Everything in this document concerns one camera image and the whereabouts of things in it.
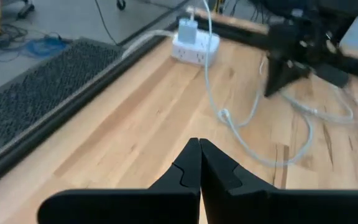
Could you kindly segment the white square power strip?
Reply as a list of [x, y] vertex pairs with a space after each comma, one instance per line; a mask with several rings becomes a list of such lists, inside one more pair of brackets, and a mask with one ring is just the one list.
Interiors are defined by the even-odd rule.
[[[186, 44], [178, 40], [178, 34], [173, 36], [171, 56], [177, 60], [196, 65], [205, 65], [206, 49], [208, 47], [209, 33], [204, 30], [196, 31], [196, 39], [194, 44]], [[216, 53], [220, 45], [220, 36], [212, 34], [208, 66], [210, 66], [216, 57]]]

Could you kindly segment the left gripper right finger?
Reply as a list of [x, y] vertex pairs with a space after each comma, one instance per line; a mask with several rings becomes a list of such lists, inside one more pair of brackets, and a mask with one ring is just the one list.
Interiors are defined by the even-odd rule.
[[358, 224], [358, 190], [278, 189], [209, 140], [200, 145], [209, 224]]

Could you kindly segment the light blue wall charger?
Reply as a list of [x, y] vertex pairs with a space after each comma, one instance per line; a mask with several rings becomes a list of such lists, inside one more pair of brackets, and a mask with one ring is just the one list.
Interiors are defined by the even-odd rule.
[[194, 44], [198, 22], [194, 19], [181, 18], [178, 23], [178, 41], [184, 44]]

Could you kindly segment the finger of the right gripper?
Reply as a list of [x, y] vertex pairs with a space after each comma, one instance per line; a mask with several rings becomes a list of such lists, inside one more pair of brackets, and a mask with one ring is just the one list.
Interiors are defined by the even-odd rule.
[[315, 75], [336, 87], [345, 87], [349, 83], [349, 74], [328, 64], [314, 68]]
[[287, 85], [308, 78], [309, 74], [310, 68], [306, 65], [291, 60], [281, 61], [270, 58], [264, 96], [272, 96]]

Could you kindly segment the black perforated computer case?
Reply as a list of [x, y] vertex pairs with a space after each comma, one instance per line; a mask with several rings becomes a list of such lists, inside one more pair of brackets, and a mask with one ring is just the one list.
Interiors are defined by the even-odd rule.
[[119, 59], [122, 47], [74, 40], [0, 87], [0, 148]]

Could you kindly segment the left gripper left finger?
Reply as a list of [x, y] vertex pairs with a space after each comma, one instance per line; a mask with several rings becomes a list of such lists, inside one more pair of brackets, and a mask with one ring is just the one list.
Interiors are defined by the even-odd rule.
[[201, 144], [191, 138], [147, 189], [70, 189], [44, 200], [38, 224], [198, 224]]

